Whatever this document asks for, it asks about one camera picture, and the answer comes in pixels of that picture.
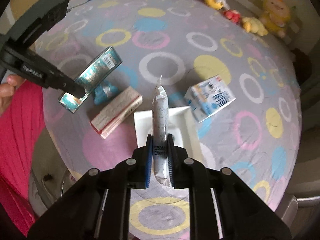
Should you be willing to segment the person left hand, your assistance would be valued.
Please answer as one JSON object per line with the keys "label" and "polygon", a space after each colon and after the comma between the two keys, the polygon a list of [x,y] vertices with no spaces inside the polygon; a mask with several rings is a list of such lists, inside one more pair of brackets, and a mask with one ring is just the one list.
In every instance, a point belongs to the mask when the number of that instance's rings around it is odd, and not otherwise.
{"label": "person left hand", "polygon": [[25,79],[10,74],[7,81],[0,85],[0,115],[9,107],[16,90],[24,83]]}

